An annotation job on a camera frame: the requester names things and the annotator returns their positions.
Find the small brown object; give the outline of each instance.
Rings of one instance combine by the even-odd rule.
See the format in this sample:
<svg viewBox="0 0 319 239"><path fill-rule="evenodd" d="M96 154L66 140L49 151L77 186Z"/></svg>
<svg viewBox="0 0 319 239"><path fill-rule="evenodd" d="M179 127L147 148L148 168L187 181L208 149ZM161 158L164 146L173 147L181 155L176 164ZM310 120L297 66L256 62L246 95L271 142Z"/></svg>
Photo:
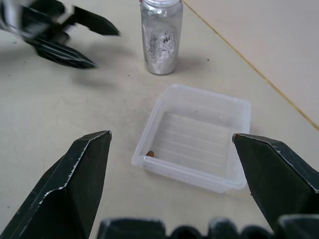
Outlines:
<svg viewBox="0 0 319 239"><path fill-rule="evenodd" d="M149 152L146 154L146 156L154 158L154 152L153 152L153 151L149 151Z"/></svg>

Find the silver jar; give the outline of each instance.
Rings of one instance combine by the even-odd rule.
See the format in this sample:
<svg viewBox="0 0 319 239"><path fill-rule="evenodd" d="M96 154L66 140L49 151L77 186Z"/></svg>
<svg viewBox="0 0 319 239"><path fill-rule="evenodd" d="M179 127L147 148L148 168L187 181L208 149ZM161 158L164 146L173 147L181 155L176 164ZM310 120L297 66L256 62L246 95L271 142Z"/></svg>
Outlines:
<svg viewBox="0 0 319 239"><path fill-rule="evenodd" d="M146 69L157 75L175 70L183 16L181 0L142 0L142 37Z"/></svg>

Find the square plastic box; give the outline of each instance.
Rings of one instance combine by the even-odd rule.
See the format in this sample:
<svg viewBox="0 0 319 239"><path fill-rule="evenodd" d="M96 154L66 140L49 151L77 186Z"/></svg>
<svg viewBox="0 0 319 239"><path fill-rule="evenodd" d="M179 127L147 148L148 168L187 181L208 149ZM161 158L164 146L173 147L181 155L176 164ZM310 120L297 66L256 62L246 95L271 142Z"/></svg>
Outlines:
<svg viewBox="0 0 319 239"><path fill-rule="evenodd" d="M132 163L218 193L242 189L246 178L232 135L249 133L250 117L248 101L172 85L159 96Z"/></svg>

